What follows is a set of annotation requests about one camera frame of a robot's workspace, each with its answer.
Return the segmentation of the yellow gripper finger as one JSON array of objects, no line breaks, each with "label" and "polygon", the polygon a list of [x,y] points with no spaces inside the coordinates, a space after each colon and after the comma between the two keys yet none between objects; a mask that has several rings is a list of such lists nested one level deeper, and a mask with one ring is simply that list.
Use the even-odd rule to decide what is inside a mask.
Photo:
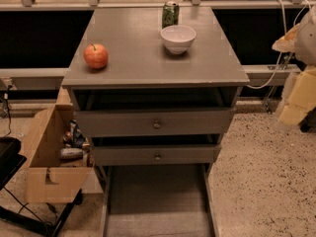
[{"label": "yellow gripper finger", "polygon": [[272,45],[272,49],[279,52],[295,52],[295,42],[299,25],[293,26],[283,37]]},{"label": "yellow gripper finger", "polygon": [[285,81],[278,119],[286,125],[298,125],[316,108],[316,68],[291,73]]}]

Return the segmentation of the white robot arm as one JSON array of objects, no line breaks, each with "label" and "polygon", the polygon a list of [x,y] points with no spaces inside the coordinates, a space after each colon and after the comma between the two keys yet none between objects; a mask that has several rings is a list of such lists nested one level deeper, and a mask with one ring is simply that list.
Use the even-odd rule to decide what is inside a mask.
[{"label": "white robot arm", "polygon": [[287,77],[276,109],[280,123],[298,125],[316,108],[316,7],[313,6],[299,24],[276,40],[273,49],[293,52],[295,58],[306,65],[299,74]]}]

